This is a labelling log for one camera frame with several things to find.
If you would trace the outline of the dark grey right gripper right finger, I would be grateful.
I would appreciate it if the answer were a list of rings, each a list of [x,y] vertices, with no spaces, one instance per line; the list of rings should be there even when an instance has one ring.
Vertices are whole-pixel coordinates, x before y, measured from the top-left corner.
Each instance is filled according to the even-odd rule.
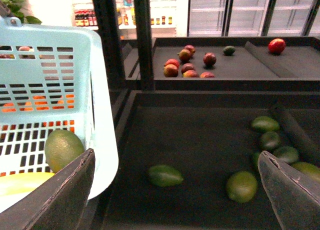
[[[320,228],[320,183],[271,153],[257,160],[264,191],[283,230]]]

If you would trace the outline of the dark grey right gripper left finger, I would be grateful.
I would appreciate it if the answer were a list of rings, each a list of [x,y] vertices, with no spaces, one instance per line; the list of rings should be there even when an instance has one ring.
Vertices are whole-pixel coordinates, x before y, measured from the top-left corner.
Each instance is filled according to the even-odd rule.
[[[76,230],[89,198],[95,152],[87,149],[0,214],[2,230]]]

